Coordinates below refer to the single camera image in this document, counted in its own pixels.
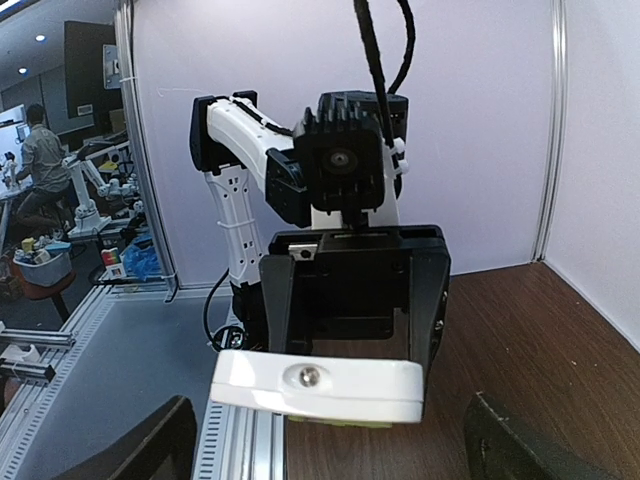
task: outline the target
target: ceiling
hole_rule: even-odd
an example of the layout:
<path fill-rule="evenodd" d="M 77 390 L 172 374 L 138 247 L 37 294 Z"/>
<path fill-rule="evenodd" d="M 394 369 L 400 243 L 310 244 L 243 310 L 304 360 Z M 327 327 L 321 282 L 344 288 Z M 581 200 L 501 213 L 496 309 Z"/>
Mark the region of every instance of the ceiling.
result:
<path fill-rule="evenodd" d="M 64 22 L 113 23 L 115 0 L 40 0 L 0 22 L 0 92 L 64 63 Z M 36 35 L 46 35 L 38 43 Z"/>

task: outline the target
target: gray shirt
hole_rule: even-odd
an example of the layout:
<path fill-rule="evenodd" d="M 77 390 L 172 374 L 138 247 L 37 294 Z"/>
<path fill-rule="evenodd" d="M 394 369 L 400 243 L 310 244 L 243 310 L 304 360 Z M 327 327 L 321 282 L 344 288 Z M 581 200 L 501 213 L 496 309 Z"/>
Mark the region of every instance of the gray shirt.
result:
<path fill-rule="evenodd" d="M 69 185 L 64 157 L 58 136 L 42 125 L 35 125 L 22 144 L 22 164 L 30 167 L 33 184 L 47 192 L 58 193 Z"/>

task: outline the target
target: white partition panel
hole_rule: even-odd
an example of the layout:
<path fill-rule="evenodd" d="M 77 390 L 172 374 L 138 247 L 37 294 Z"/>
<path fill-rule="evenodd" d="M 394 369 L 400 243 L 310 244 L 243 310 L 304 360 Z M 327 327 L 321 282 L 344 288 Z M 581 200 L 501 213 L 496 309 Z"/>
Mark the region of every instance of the white partition panel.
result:
<path fill-rule="evenodd" d="M 547 261 L 640 347 L 640 3 L 567 0 L 569 99 Z"/>
<path fill-rule="evenodd" d="M 405 29 L 394 0 L 372 12 L 390 84 Z M 410 98 L 407 224 L 437 223 L 455 272 L 525 263 L 544 181 L 551 86 L 549 2 L 411 2 L 418 31 Z M 191 164 L 194 97 L 259 92 L 292 126 L 322 92 L 372 89 L 347 0 L 139 0 L 135 55 L 149 154 L 183 286 L 211 283 L 226 247 Z M 289 228 L 256 197 L 265 239 Z"/>

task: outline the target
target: white plastic bin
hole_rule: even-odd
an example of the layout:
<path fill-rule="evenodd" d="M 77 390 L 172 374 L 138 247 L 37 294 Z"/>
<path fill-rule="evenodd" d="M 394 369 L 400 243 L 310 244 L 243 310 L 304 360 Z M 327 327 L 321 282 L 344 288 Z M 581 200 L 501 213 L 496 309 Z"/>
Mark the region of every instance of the white plastic bin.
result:
<path fill-rule="evenodd" d="M 18 260 L 13 263 L 20 267 L 24 279 L 40 287 L 51 287 L 71 273 L 71 258 L 69 252 L 52 257 L 47 263 L 41 265 L 29 265 Z"/>

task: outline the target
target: wood grain surface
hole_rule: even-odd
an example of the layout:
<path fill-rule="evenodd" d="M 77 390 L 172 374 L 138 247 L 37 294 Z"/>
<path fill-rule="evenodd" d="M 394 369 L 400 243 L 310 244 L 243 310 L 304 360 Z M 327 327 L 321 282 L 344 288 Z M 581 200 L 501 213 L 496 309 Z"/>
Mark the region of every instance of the wood grain surface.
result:
<path fill-rule="evenodd" d="M 542 264 L 453 280 L 422 424 L 287 424 L 290 480 L 466 480 L 462 418 L 485 391 L 531 427 L 624 479 L 640 478 L 640 355 Z M 320 355 L 404 358 L 388 342 L 317 342 Z"/>

